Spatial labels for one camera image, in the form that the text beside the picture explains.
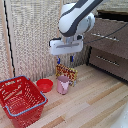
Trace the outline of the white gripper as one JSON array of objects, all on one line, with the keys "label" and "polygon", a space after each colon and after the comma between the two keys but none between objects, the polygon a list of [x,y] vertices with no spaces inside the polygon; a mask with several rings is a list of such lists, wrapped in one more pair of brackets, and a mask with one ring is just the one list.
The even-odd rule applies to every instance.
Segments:
[{"label": "white gripper", "polygon": [[[68,37],[66,42],[61,38],[54,38],[49,41],[50,53],[52,55],[62,55],[67,53],[80,52],[83,49],[83,36]],[[74,62],[74,56],[70,56],[70,63]],[[57,56],[57,64],[61,64],[61,58]]]}]

